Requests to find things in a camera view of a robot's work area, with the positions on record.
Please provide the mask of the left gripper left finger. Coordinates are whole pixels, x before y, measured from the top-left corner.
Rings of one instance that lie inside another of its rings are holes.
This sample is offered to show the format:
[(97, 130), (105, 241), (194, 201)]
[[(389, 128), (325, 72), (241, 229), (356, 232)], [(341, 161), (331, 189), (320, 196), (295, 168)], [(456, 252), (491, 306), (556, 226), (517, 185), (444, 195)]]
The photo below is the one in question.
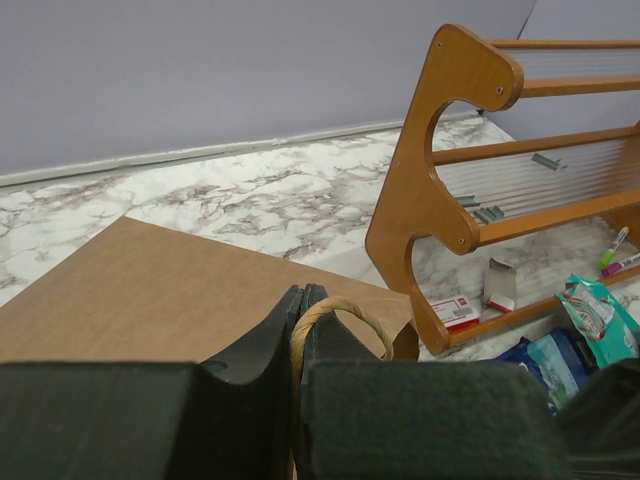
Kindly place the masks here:
[(201, 362), (6, 362), (5, 479), (288, 479), (301, 288)]

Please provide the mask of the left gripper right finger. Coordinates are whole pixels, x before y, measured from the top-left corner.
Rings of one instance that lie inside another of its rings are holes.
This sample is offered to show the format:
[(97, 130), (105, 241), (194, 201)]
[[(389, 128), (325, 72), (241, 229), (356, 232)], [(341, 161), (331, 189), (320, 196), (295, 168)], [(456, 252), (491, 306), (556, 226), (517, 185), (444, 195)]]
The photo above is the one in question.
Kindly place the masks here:
[(338, 319), (305, 339), (302, 479), (568, 479), (541, 385), (501, 361), (385, 362)]

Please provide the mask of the brown paper bag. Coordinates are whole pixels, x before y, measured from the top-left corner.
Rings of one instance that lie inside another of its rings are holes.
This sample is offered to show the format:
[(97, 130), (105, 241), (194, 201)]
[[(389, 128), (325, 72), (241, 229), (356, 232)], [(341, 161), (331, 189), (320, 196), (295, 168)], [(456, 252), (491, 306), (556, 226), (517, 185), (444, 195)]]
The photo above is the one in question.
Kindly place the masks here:
[(343, 295), (379, 317), (398, 358), (417, 357), (404, 295), (120, 218), (2, 307), (1, 367), (201, 362), (257, 326), (293, 286), (303, 292), (298, 319), (317, 301)]

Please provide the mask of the blue snack bag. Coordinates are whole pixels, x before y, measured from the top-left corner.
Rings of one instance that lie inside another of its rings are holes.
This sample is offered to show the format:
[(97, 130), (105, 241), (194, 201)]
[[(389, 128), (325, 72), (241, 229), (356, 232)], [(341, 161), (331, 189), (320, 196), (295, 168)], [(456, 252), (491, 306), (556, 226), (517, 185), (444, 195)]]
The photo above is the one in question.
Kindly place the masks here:
[(586, 340), (573, 328), (554, 328), (536, 340), (522, 337), (495, 360), (514, 363), (528, 371), (542, 385), (553, 415), (599, 369)]

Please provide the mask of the teal snack packet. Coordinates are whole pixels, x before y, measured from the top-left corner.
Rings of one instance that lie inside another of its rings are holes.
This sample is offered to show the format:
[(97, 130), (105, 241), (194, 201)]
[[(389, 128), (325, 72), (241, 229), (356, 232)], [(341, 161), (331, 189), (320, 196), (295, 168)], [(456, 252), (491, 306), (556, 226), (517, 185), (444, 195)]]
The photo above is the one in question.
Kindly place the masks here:
[(639, 323), (603, 284), (571, 275), (557, 298), (599, 368), (639, 357)]

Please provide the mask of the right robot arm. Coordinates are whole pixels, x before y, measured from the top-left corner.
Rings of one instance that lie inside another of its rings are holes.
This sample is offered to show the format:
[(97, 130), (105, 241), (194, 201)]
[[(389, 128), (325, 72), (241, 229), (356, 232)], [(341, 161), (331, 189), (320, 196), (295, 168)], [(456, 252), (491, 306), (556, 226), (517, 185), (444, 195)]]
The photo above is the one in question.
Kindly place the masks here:
[(639, 360), (595, 372), (556, 420), (576, 479), (637, 479)]

